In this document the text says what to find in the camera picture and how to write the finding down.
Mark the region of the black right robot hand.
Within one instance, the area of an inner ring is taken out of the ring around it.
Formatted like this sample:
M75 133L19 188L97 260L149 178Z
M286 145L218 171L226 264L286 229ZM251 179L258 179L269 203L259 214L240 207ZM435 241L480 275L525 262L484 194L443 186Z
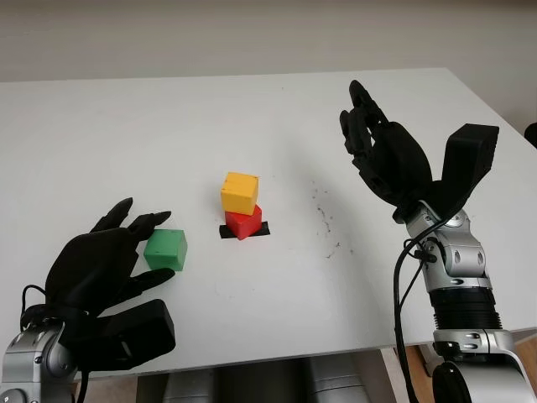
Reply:
M349 86L352 109L340 114L345 148L372 192L395 207L432 183L424 150L400 123L390 121L359 81Z

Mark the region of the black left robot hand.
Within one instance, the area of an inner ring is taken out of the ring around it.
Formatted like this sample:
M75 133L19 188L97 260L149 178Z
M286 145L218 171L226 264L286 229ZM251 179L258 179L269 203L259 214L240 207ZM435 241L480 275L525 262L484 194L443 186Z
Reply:
M170 211L143 214L124 227L132 204L131 197L121 200L90 232L65 245L45 281L46 306L96 317L175 275L164 267L131 276L138 261L138 244L171 216Z

